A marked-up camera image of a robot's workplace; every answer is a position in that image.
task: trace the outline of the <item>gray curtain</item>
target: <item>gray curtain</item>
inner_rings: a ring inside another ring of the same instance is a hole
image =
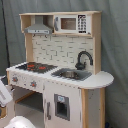
[[[128,125],[128,0],[4,0],[11,65],[25,61],[20,13],[102,11],[102,70],[114,83],[106,88],[106,120],[113,128]]]
[[[0,76],[6,74],[7,63],[7,51],[5,40],[5,28],[3,20],[2,2],[0,1]]]

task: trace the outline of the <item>floor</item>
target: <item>floor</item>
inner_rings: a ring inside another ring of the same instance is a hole
[[[45,128],[44,115],[42,112],[32,110],[26,114],[25,117],[29,119],[36,128]]]

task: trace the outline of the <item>black stovetop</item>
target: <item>black stovetop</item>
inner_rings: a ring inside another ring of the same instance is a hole
[[[41,63],[35,63],[35,62],[29,62],[27,64],[21,65],[19,67],[16,67],[21,70],[27,70],[30,72],[37,72],[37,73],[46,73],[47,71],[50,71],[51,69],[56,68],[57,66],[48,65],[48,64],[41,64]]]

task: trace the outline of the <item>microwave door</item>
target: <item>microwave door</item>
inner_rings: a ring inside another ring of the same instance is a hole
[[[78,33],[78,15],[56,15],[56,33]]]

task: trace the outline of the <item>wooden play kitchen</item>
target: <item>wooden play kitchen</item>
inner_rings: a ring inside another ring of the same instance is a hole
[[[20,18],[27,62],[7,69],[9,84],[16,88],[15,115],[35,126],[40,122],[40,128],[104,128],[105,87],[114,78],[101,71],[101,12]]]

